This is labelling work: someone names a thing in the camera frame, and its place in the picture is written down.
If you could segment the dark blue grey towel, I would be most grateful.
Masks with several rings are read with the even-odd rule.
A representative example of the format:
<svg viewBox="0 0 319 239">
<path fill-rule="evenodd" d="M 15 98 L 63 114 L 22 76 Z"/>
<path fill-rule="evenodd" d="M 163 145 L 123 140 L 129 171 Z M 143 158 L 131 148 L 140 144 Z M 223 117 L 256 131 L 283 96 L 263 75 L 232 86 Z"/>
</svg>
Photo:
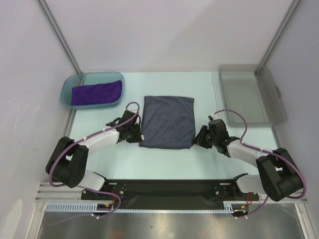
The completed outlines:
<svg viewBox="0 0 319 239">
<path fill-rule="evenodd" d="M 145 96 L 140 147 L 190 149 L 195 138 L 194 98 Z"/>
</svg>

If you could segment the purple towel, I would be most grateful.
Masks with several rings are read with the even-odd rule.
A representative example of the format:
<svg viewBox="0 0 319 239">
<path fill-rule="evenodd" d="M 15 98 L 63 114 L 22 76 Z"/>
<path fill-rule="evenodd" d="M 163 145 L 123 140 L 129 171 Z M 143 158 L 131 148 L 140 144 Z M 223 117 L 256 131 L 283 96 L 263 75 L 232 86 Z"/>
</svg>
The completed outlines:
<svg viewBox="0 0 319 239">
<path fill-rule="evenodd" d="M 116 102 L 122 95 L 123 83 L 118 80 L 110 83 L 83 85 L 72 88 L 71 105 L 99 105 Z"/>
</svg>

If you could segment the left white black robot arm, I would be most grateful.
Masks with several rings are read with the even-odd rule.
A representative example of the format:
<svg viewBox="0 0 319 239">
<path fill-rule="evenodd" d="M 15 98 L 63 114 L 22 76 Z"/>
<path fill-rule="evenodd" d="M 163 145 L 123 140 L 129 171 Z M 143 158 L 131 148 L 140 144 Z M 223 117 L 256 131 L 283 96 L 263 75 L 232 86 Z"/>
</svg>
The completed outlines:
<svg viewBox="0 0 319 239">
<path fill-rule="evenodd" d="M 140 119 L 138 110 L 125 110 L 122 117 L 106 124 L 98 132 L 78 140 L 66 136 L 60 138 L 45 169 L 50 185 L 87 188 L 98 199 L 107 198 L 110 193 L 110 187 L 105 184 L 107 179 L 87 169 L 88 158 L 122 141 L 141 142 Z"/>
</svg>

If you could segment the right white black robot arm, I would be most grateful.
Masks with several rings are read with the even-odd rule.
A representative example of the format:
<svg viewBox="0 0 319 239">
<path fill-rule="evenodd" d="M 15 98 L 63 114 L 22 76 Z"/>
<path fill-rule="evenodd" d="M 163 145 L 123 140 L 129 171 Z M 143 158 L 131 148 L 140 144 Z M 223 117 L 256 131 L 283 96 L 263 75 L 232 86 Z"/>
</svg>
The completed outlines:
<svg viewBox="0 0 319 239">
<path fill-rule="evenodd" d="M 230 136 L 221 119 L 213 119 L 202 126 L 193 144 L 206 149 L 216 148 L 220 154 L 242 160 L 258 170 L 258 174 L 244 173 L 229 188 L 230 196 L 241 200 L 247 193 L 266 194 L 278 202 L 305 189 L 305 180 L 288 151 L 278 148 L 270 151 L 244 143 L 239 137 Z"/>
</svg>

